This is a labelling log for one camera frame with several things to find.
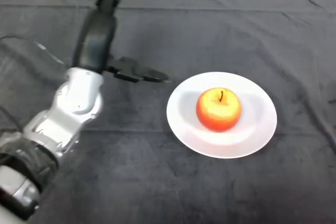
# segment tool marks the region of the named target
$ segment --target red apple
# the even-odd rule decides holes
[[[241,116],[241,103],[230,89],[213,88],[199,97],[198,120],[211,131],[223,132],[235,126]]]

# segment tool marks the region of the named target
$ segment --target white plate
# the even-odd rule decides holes
[[[232,129],[211,132],[196,116],[200,95],[211,88],[228,88],[239,97],[242,115]],[[277,112],[268,94],[254,82],[225,72],[201,73],[182,82],[167,105],[168,123],[190,149],[210,157],[237,158],[263,148],[277,126]]]

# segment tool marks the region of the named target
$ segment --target cable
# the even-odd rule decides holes
[[[10,114],[4,107],[2,107],[0,105],[0,111],[8,118],[8,120],[10,120],[15,126],[16,126],[16,129],[20,132],[23,132],[23,127],[22,125],[19,123],[18,120],[15,119],[15,117]]]
[[[17,35],[17,34],[7,34],[7,35],[3,35],[3,36],[0,36],[0,40],[2,39],[6,39],[6,38],[16,38],[16,39],[23,39],[23,40],[27,40],[27,41],[30,41],[32,42],[35,46],[37,46],[38,48],[40,48],[41,50],[43,50],[44,52],[46,52],[46,54],[51,58],[53,59],[55,62],[59,63],[59,64],[62,64],[64,66],[67,67],[67,65],[61,60],[59,59],[58,57],[56,57],[54,54],[52,54],[44,45],[42,45],[40,42],[38,42],[37,40],[33,39],[33,38],[28,38],[28,37],[25,37],[23,35]],[[15,117],[10,114],[4,107],[2,107],[0,105],[0,111],[8,118],[8,120],[10,120],[15,126],[16,126],[16,129],[19,131],[19,132],[23,132],[23,127],[22,125],[19,123],[18,120],[15,119]]]
[[[17,35],[17,34],[7,34],[7,35],[3,35],[0,36],[0,40],[2,39],[6,39],[6,38],[16,38],[16,39],[23,39],[23,40],[27,40],[32,42],[35,46],[37,46],[38,48],[42,49],[44,52],[46,52],[46,54],[53,59],[55,62],[62,64],[64,66],[67,67],[67,65],[58,57],[56,57],[55,55],[53,55],[44,45],[42,45],[40,42],[38,42],[37,40],[33,39],[33,38],[28,38],[25,37],[23,35]]]

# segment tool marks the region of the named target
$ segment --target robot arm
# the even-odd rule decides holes
[[[141,67],[133,59],[111,59],[119,1],[97,0],[83,25],[67,81],[56,91],[51,108],[37,114],[23,133],[1,136],[0,223],[24,223],[38,209],[40,195],[62,157],[102,109],[99,89],[104,71],[131,82],[169,81],[164,73]]]

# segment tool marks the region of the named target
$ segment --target black cloth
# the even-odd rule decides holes
[[[37,38],[70,62],[95,0],[0,0],[0,33]],[[29,223],[336,222],[336,0],[123,0],[111,51],[170,75],[105,74],[104,110],[81,135]],[[65,69],[29,43],[0,42],[0,103],[27,123]],[[237,73],[273,99],[259,152],[215,159],[171,132],[166,104],[188,77]],[[11,128],[0,117],[3,129]]]

